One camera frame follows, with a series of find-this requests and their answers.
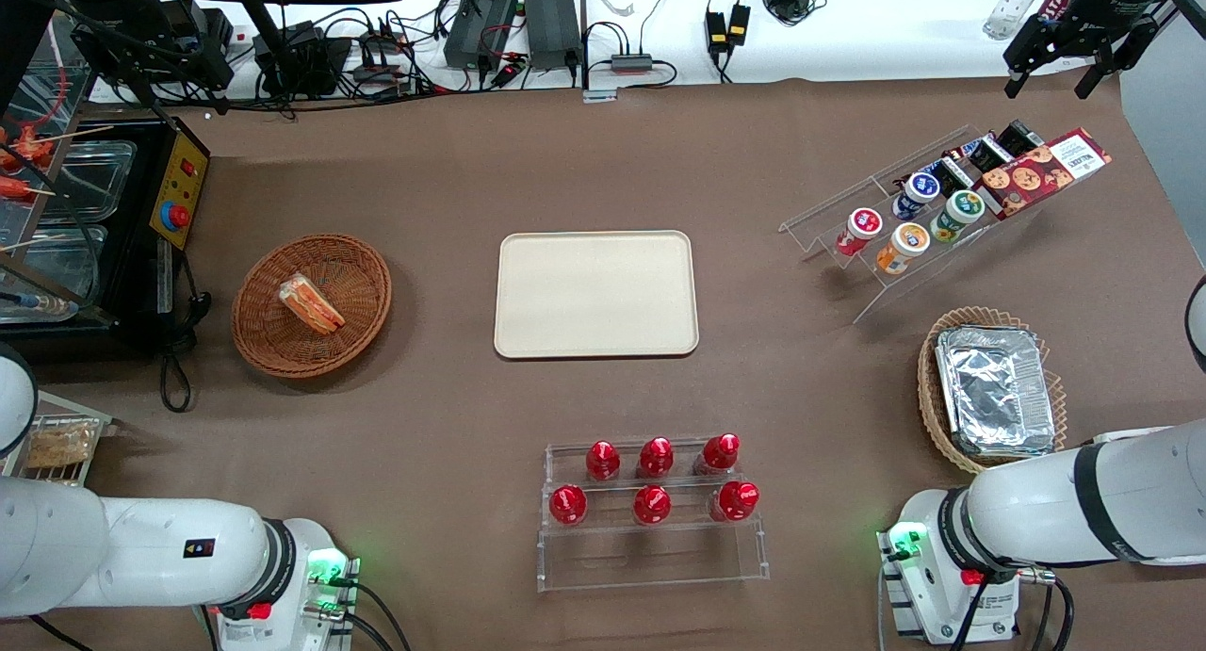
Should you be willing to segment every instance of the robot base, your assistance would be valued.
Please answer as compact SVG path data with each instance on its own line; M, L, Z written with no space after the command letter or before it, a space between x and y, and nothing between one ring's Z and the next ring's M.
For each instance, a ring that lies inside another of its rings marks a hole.
M938 510L947 493L923 491L901 510L901 518L888 533L878 534L884 577L892 600L896 631L901 635L920 633L933 645L950 644L976 594L978 585L965 585L962 570L947 553L938 529ZM913 557L889 562L898 550ZM967 641L1002 641L1015 634L1018 579L990 585L980 597Z
M349 559L335 549L327 529L310 520L285 520L297 540L297 563L280 599L264 620L234 621L221 614L222 651L323 651L333 623L316 615L323 605L339 604L339 590L311 582L311 576L349 576Z

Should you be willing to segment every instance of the acrylic bottle rack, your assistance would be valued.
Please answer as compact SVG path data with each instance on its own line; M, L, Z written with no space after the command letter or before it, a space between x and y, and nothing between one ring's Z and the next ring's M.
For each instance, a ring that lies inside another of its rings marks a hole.
M861 183L854 184L854 187L838 193L832 199L822 201L816 207L807 210L807 212L790 218L790 221L779 225L779 231L788 231L792 239L796 239L796 244L800 244L800 247L804 252L815 254L818 247L825 248L842 270L849 268L867 270L870 276L874 278L874 285L871 286L873 293L870 294L872 298L867 306L862 309L862 312L859 312L859 316L855 317L855 324L862 317L874 312L876 309L885 307L888 304L894 303L894 300L909 294L911 291L917 289L924 282L930 281L930 278L942 274L943 270L958 260L956 257L953 257L954 252L964 252L965 248L971 247L973 244L982 244L980 247L983 248L983 244L989 244L991 240L1000 237L1000 235L1020 230L1021 227L1034 221L1034 217L1041 212L1042 207L1037 205L1034 209L1024 210L1024 212L1005 222L999 222L990 212L985 212L985 216L979 218L978 222L966 227L953 244L943 244L938 239L931 239L930 248L926 248L923 256L909 260L908 269L903 274L892 276L876 265L876 256L889 242L892 230L901 223L898 218L892 216L891 210L891 201L900 193L895 180L907 177L909 174L915 174L918 170L925 169L930 163L937 162L947 149L972 143L973 140L980 139L983 134L976 127L962 127L956 131L952 131L949 135L943 136L942 140L936 140L930 146L919 148L918 152L909 154L908 158L902 158L901 162L894 163L888 169L871 175L870 178L862 180ZM967 158L961 158L959 165L961 169L967 170L967 174L972 178L979 177L979 171L976 166L971 166ZM921 212L918 213L917 218L913 218L913 222L918 222L923 227L929 227L930 221L942 212L943 204L946 204L946 200L943 197L938 197L930 205L926 205L925 209L921 209ZM856 209L877 210L884 218L883 230L862 251L857 252L856 256L843 256L837 251L837 237L845 229L847 219Z
M725 482L745 477L739 471L692 475L696 456L708 441L701 438L671 439L671 474L658 480L637 479L638 453L645 441L611 442L621 468L616 479L605 482L586 475L590 445L551 445L545 451L537 591L771 577L761 515L720 523L709 514L713 493ZM633 497L646 483L663 487L673 503L669 516L656 527L640 526L632 517ZM578 526L562 526L549 514L549 497L561 485L576 485L586 493L586 520Z

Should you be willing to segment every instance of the brown table surface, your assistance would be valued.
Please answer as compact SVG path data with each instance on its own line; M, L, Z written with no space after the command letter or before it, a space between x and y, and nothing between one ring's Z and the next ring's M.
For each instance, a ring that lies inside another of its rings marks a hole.
M443 98L374 110L244 113L193 130L215 162L189 256L213 293L185 360L192 414L156 394L156 364L42 371L47 388L121 420L89 487L206 497L310 517L364 558L415 651L437 649L833 649L876 641L873 532L925 488L966 485L923 430L917 353L936 317L1007 309L1052 347L1070 442L1206 414L1182 330L1201 268L1123 118L1116 84L1073 76L734 86ZM842 287L775 229L938 136L1021 118L1047 136L1085 127L1113 154L1013 242L850 321ZM680 359L510 363L494 354L497 252L522 230L677 229L693 244L701 342ZM286 385L230 341L230 300L259 257L347 231L390 262L394 300L349 371ZM543 450L596 438L740 433L763 488L771 580L535 592ZM1184 650L1201 569L1108 565L1065 574L1075 650ZM1041 596L1024 594L1029 647ZM384 618L368 614L371 621ZM205 649L185 609L53 611L103 650ZM1058 615L1049 634L1054 635ZM27 622L6 649L57 649ZM896 639L892 649L921 649ZM367 649L363 640L359 649Z

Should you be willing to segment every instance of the cookie box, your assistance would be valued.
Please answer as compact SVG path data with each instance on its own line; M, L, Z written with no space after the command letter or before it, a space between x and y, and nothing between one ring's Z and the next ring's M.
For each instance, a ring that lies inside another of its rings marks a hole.
M1079 183L1111 162L1110 154L1084 128L1076 128L999 169L991 169L977 180L972 190L978 193L997 221L1005 221L1019 210Z

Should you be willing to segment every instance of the blue lid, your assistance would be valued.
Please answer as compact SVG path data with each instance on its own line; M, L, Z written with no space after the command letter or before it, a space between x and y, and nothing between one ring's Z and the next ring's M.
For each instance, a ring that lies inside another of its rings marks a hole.
M913 174L909 175L908 183L909 187L913 188L913 192L917 192L919 197L926 197L926 199L938 197L938 178L935 178L933 175L925 174L925 171L921 171L921 174Z

